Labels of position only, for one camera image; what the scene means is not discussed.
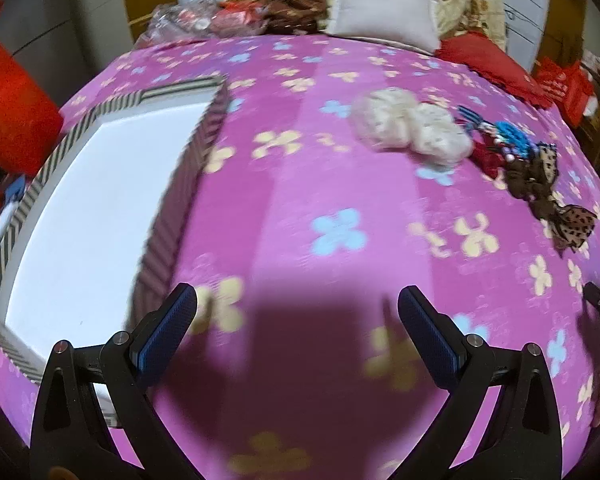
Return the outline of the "leopard print bow hair clip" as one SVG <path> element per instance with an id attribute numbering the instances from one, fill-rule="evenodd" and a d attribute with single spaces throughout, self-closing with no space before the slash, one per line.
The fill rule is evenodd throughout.
<path id="1" fill-rule="evenodd" d="M 554 196 L 559 177 L 555 144 L 536 144 L 528 167 L 529 204 L 535 218 L 545 220 L 552 231 L 554 246 L 576 252 L 595 228 L 596 215 L 573 204 L 561 205 Z"/>

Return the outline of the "brown scrunchie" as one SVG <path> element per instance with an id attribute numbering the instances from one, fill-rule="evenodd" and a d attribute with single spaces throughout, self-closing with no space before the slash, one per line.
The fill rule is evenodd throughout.
<path id="1" fill-rule="evenodd" d="M 508 192 L 518 200 L 532 202 L 547 196 L 546 177 L 542 162 L 515 159 L 505 166 Z"/>

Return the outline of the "cream lace scrunchie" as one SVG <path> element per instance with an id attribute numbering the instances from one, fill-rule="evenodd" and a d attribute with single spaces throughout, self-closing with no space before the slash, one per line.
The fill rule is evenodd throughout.
<path id="1" fill-rule="evenodd" d="M 403 151 L 419 128 L 419 100 L 413 92 L 389 87 L 358 96 L 350 109 L 350 122 L 358 138 L 375 151 Z"/>
<path id="2" fill-rule="evenodd" d="M 474 150 L 474 141 L 446 108 L 419 103 L 412 111 L 412 119 L 411 149 L 430 162 L 456 166 Z"/>

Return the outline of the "white box with striped rim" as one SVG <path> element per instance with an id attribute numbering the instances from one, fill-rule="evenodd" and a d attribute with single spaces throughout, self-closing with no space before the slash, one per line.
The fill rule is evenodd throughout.
<path id="1" fill-rule="evenodd" d="M 20 434 L 56 341 L 102 344 L 168 296 L 228 102 L 220 76 L 101 102 L 31 181 L 0 241 L 0 404 Z"/>

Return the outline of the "red fabric flower accessory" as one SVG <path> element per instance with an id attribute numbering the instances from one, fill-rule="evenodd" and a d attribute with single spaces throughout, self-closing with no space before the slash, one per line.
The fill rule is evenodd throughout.
<path id="1" fill-rule="evenodd" d="M 500 170 L 506 166 L 504 148 L 506 145 L 503 142 L 496 140 L 490 134 L 481 133 L 474 139 L 474 148 L 469 159 L 485 176 L 494 180 Z"/>

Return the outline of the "red shopping bag right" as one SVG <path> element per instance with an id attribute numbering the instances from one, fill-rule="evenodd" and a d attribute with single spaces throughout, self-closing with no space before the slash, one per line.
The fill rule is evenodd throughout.
<path id="1" fill-rule="evenodd" d="M 559 66 L 544 56 L 536 62 L 534 78 L 557 105 L 565 123 L 570 128 L 578 128 L 588 100 L 594 94 L 592 81 L 581 62 Z"/>

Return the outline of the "red heart cushion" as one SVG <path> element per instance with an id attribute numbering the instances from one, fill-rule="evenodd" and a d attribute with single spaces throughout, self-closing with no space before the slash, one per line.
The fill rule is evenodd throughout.
<path id="1" fill-rule="evenodd" d="M 531 75 L 482 32 L 443 39 L 436 55 L 443 61 L 466 65 L 494 86 L 534 107 L 546 110 L 553 104 Z"/>

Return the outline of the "pink floral bed blanket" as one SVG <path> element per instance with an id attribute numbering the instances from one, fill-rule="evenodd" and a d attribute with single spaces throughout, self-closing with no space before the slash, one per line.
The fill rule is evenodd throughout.
<path id="1" fill-rule="evenodd" d="M 156 282 L 201 305 L 151 399 L 210 479 L 383 479 L 445 399 L 396 313 L 416 285 L 466 334 L 535 342 L 553 381 L 562 466 L 585 451 L 600 388 L 600 178 L 557 110 L 537 110 L 468 68 L 324 37 L 262 36 L 121 55 L 62 107 L 67 126 L 119 96 L 204 76 L 230 102 Z M 353 103 L 385 88 L 461 106 L 557 148 L 559 205 L 595 228 L 558 252 L 552 228 L 465 160 L 440 169 L 378 153 Z"/>

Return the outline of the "red gift bag left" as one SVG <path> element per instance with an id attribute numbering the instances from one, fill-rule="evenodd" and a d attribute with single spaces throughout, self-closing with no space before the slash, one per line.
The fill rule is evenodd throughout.
<path id="1" fill-rule="evenodd" d="M 58 106 L 0 43 L 0 168 L 35 177 L 63 124 Z"/>

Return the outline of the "white small pillow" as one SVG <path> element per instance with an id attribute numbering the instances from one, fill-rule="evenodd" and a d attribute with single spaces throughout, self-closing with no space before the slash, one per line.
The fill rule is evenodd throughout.
<path id="1" fill-rule="evenodd" d="M 330 0 L 324 33 L 433 54 L 438 0 Z"/>

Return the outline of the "clear plastic snack bag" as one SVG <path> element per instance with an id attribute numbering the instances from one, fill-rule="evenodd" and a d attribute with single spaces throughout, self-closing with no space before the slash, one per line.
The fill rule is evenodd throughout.
<path id="1" fill-rule="evenodd" d="M 182 4 L 160 4 L 152 12 L 146 30 L 135 41 L 134 49 L 258 36 L 265 32 L 266 24 L 265 7 L 261 3 L 189 0 Z"/>

